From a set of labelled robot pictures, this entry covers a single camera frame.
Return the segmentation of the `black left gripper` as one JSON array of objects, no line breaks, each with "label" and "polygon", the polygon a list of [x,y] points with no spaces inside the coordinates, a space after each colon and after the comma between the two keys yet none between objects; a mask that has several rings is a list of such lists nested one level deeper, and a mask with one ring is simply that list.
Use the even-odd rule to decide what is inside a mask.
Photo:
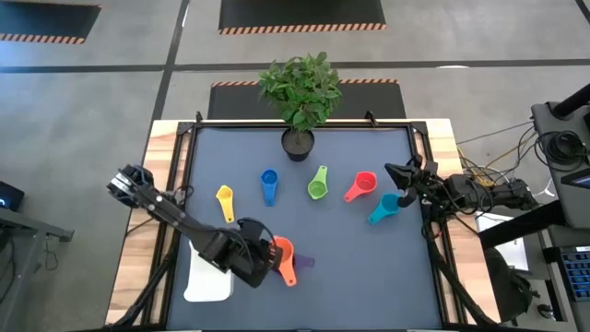
[{"label": "black left gripper", "polygon": [[279,272],[282,249],[274,244],[274,234],[257,219],[238,219],[237,229],[229,229],[230,270],[252,288],[262,284],[272,270]]}]

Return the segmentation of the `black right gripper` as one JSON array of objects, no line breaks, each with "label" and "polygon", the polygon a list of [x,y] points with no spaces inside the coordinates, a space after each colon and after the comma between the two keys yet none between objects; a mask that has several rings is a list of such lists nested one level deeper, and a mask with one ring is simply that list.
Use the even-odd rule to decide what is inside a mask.
[{"label": "black right gripper", "polygon": [[437,175],[438,164],[414,155],[407,165],[385,163],[384,168],[398,189],[404,190],[397,200],[400,208],[407,208],[415,201],[440,204],[443,201],[443,179]]}]

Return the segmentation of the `orange plastic measuring cup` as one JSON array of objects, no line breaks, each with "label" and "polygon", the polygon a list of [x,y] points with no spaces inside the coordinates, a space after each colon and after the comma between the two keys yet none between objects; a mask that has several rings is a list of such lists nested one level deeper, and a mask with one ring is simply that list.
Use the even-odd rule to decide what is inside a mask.
[{"label": "orange plastic measuring cup", "polygon": [[297,284],[297,277],[294,269],[294,246],[292,242],[282,236],[273,237],[274,244],[282,251],[280,264],[277,271],[288,287]]}]

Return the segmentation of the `teal plastic measuring cup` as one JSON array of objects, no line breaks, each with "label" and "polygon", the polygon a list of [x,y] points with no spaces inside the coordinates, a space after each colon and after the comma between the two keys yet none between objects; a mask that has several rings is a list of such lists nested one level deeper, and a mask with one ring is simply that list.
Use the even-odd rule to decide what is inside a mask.
[{"label": "teal plastic measuring cup", "polygon": [[374,211],[370,214],[367,218],[367,221],[371,225],[378,224],[382,219],[394,216],[398,213],[400,206],[399,206],[399,198],[400,196],[397,194],[383,194],[381,199],[374,209]]}]

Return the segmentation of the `red plastic measuring cup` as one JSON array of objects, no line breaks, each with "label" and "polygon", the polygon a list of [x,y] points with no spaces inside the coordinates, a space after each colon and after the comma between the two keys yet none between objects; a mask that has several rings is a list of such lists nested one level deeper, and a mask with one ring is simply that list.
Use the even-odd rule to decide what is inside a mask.
[{"label": "red plastic measuring cup", "polygon": [[355,176],[353,185],[344,194],[343,199],[349,203],[358,196],[367,195],[373,192],[378,185],[378,179],[375,172],[358,172]]}]

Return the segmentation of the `blue plastic measuring cup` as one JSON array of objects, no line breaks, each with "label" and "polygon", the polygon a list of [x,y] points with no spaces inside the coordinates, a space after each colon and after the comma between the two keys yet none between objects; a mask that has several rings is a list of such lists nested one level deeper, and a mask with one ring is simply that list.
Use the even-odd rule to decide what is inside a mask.
[{"label": "blue plastic measuring cup", "polygon": [[278,175],[273,169],[263,171],[260,176],[263,186],[264,202],[267,207],[273,207],[275,204]]}]

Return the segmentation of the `yellow plastic measuring cup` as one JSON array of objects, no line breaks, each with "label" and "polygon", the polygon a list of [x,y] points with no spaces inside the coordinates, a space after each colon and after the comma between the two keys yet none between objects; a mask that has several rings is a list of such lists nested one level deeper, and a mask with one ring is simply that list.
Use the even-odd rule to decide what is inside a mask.
[{"label": "yellow plastic measuring cup", "polygon": [[222,185],[216,193],[216,199],[220,204],[224,220],[227,223],[235,221],[232,189],[227,185]]}]

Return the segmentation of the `green plastic measuring cup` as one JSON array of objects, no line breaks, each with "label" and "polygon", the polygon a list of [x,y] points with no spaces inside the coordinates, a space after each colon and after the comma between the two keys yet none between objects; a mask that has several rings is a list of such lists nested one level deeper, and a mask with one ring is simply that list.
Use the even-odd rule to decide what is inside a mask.
[{"label": "green plastic measuring cup", "polygon": [[327,188],[328,168],[321,165],[313,179],[308,183],[308,194],[313,200],[319,200],[328,193]]}]

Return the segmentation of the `white plastic basket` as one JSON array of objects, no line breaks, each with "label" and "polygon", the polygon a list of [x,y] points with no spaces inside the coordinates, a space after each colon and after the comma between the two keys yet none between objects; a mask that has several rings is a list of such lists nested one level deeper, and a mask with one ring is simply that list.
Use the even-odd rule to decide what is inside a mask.
[{"label": "white plastic basket", "polygon": [[190,267],[188,282],[183,297],[188,302],[222,302],[233,293],[234,275],[228,270],[221,272],[204,260],[188,242]]}]

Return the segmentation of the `blue-grey table mat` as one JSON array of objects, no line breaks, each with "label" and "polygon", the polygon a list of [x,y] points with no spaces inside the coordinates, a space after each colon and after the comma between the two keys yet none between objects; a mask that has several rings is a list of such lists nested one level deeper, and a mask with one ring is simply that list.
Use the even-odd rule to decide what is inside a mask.
[{"label": "blue-grey table mat", "polygon": [[[407,132],[319,130],[309,157],[290,160],[277,129],[215,129],[198,132],[188,213],[198,221],[224,224],[216,192],[234,194],[235,215],[262,221],[288,238],[313,268],[297,272],[288,287],[277,273],[252,288],[234,282],[222,302],[183,297],[190,265],[187,243],[179,249],[168,327],[171,330],[281,330],[436,328],[439,308],[430,259],[421,235],[418,204],[371,225],[367,218],[383,194],[395,191],[385,163],[403,164],[411,151]],[[327,171],[328,193],[308,194],[318,168]],[[264,202],[261,174],[277,172],[275,204]],[[375,172],[377,188],[352,202],[344,194],[358,172]]]}]

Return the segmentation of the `black plant pot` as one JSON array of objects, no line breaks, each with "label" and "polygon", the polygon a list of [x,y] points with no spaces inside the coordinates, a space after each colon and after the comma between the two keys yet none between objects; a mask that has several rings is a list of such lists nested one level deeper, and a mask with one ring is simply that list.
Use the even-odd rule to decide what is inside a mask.
[{"label": "black plant pot", "polygon": [[281,145],[290,160],[304,161],[308,158],[314,145],[314,135],[311,131],[299,132],[287,129],[281,136]]}]

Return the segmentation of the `black support beam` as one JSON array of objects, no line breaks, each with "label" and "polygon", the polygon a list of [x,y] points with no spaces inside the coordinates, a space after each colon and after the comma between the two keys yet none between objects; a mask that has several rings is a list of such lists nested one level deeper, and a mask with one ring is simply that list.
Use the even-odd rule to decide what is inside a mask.
[{"label": "black support beam", "polygon": [[551,225],[568,226],[559,200],[537,207],[524,215],[505,221],[478,234],[482,249],[511,242]]}]

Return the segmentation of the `white paper sheet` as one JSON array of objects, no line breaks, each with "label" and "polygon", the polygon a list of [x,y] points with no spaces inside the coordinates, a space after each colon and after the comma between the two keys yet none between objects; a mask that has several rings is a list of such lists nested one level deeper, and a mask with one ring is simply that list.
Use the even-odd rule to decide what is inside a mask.
[{"label": "white paper sheet", "polygon": [[[511,219],[512,217],[509,216],[482,213],[476,216],[477,229],[479,232],[483,232]],[[509,267],[516,270],[529,271],[523,237],[497,245],[495,249],[501,254]]]}]

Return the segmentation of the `green leafy plant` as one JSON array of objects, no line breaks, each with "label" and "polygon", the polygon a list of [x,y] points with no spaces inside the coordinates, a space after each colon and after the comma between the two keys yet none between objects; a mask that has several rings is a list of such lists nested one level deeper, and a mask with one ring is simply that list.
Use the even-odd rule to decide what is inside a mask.
[{"label": "green leafy plant", "polygon": [[342,98],[337,70],[327,61],[327,52],[295,56],[285,64],[274,61],[259,73],[260,96],[298,132],[323,125]]}]

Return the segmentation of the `black backpack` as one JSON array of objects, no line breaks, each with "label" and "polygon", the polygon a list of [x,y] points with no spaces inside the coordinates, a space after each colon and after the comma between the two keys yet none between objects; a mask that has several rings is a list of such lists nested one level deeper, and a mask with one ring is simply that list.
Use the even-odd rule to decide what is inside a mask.
[{"label": "black backpack", "polygon": [[497,249],[485,250],[484,256],[501,322],[512,321],[526,313],[533,298],[539,298],[538,292],[532,289],[527,279],[507,265]]}]

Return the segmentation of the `grey equipment cart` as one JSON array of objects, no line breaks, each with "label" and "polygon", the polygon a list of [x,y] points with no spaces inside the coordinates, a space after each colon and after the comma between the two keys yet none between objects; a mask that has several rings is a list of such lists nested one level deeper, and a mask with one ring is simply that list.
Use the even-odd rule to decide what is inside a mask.
[{"label": "grey equipment cart", "polygon": [[590,332],[590,302],[573,302],[560,269],[564,247],[590,246],[590,83],[564,101],[531,107],[537,132],[537,157],[549,168],[568,226],[552,225],[544,234],[549,271],[565,321],[576,332]]}]

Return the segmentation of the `blue keypad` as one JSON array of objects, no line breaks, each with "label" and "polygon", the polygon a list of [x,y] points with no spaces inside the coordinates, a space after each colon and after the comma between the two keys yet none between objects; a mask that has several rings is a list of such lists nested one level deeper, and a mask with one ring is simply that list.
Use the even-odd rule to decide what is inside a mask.
[{"label": "blue keypad", "polygon": [[590,302],[590,246],[564,247],[560,270],[573,302]]}]

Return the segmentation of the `black hazard-striped floor mat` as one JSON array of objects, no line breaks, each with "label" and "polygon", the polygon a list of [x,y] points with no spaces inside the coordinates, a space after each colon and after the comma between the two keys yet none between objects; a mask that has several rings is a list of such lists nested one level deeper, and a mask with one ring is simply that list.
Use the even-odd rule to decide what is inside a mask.
[{"label": "black hazard-striped floor mat", "polygon": [[221,0],[221,35],[384,30],[381,0]]},{"label": "black hazard-striped floor mat", "polygon": [[101,5],[0,0],[0,42],[82,44]]}]

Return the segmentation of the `grey desk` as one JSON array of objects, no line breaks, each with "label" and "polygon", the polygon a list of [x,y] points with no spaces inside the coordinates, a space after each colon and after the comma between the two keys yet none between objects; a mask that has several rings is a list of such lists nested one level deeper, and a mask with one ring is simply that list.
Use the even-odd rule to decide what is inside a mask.
[{"label": "grey desk", "polygon": [[0,208],[0,332],[16,330],[17,310],[48,237],[70,242],[74,231]]}]

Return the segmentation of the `black box device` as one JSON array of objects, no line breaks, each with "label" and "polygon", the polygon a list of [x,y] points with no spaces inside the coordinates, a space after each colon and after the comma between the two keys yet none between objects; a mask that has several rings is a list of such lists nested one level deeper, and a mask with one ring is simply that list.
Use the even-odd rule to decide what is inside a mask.
[{"label": "black box device", "polygon": [[0,208],[19,211],[24,196],[22,190],[0,181]]}]

